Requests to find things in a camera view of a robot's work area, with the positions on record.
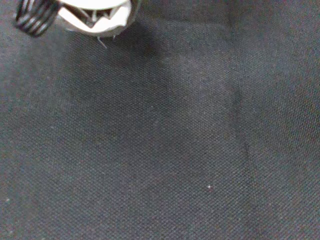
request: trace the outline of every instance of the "metal spring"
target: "metal spring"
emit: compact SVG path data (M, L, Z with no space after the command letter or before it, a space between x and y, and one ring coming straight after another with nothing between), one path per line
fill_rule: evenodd
M56 0L20 0L15 26L32 37L38 37L54 22L61 6Z

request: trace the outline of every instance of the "black fabric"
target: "black fabric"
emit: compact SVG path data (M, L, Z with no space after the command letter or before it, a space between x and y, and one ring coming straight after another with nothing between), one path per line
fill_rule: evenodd
M115 39L1 4L0 239L319 239L318 1L145 1Z

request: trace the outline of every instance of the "white plastic object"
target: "white plastic object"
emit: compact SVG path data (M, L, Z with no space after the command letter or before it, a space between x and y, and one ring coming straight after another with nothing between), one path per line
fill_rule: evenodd
M106 33L118 28L125 27L132 11L130 0L59 0L64 4L83 11L92 11L90 19L93 25L87 25L67 7L62 7L58 16L64 19L70 30L79 31L93 36L104 36ZM100 15L98 11L110 10L109 15Z
M128 0L59 0L61 3L68 4L81 9L101 10L112 9L123 5Z

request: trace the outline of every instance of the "black coil spring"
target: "black coil spring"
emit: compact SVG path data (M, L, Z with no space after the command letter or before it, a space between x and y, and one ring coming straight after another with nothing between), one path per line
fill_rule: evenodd
M61 6L56 0L20 0L15 26L30 36L38 37L54 22Z

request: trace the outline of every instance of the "dark gray fabric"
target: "dark gray fabric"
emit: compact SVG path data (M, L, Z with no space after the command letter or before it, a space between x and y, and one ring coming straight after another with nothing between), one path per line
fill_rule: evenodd
M13 7L0 239L319 239L318 1L145 1L106 49Z

